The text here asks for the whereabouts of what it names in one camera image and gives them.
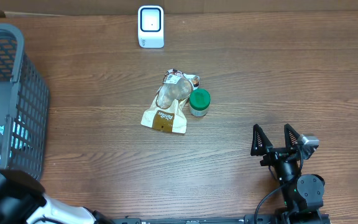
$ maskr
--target wooden table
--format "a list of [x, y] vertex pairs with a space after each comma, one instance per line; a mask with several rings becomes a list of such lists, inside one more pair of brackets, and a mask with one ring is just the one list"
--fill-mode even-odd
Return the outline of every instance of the wooden table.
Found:
[[[167, 15], [163, 49], [139, 47], [136, 16], [0, 22], [23, 31], [52, 93], [51, 196], [114, 218], [253, 213], [277, 183], [250, 156], [252, 126], [283, 146], [290, 123], [320, 138], [303, 173], [326, 180], [322, 212], [358, 223], [358, 12]], [[169, 68], [212, 97], [204, 118], [185, 106], [185, 135], [140, 125]]]

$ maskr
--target plastic bag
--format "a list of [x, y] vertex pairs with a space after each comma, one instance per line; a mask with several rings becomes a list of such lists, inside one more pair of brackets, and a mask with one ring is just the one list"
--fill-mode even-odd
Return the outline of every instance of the plastic bag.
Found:
[[200, 77], [170, 69], [141, 124], [169, 133], [186, 133], [187, 119], [182, 112], [191, 92], [200, 85]]

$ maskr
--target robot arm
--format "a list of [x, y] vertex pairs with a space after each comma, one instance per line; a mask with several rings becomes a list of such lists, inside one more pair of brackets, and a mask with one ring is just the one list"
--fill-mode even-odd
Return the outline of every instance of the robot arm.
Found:
[[255, 214], [241, 218], [110, 220], [97, 211], [50, 198], [38, 181], [21, 170], [0, 170], [0, 224], [328, 224], [328, 215], [319, 212], [323, 206], [323, 178], [301, 175], [303, 160], [311, 157], [319, 141], [312, 135], [299, 135], [289, 124], [285, 132], [286, 147], [274, 148], [262, 128], [254, 126], [251, 156], [263, 156], [260, 165], [274, 167], [280, 184], [274, 192], [281, 190], [285, 200], [286, 208], [277, 209], [274, 215], [257, 214], [264, 198]]

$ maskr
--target wire basket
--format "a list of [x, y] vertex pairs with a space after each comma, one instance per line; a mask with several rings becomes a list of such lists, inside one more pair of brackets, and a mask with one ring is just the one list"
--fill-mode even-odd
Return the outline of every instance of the wire basket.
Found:
[[48, 86], [24, 52], [21, 31], [0, 24], [0, 169], [41, 178], [49, 101]]

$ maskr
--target green cap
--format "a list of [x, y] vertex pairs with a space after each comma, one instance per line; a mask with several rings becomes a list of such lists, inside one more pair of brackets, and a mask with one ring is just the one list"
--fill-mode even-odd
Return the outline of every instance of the green cap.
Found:
[[211, 96], [208, 91], [197, 89], [190, 95], [190, 106], [194, 110], [202, 111], [209, 107], [211, 103]]

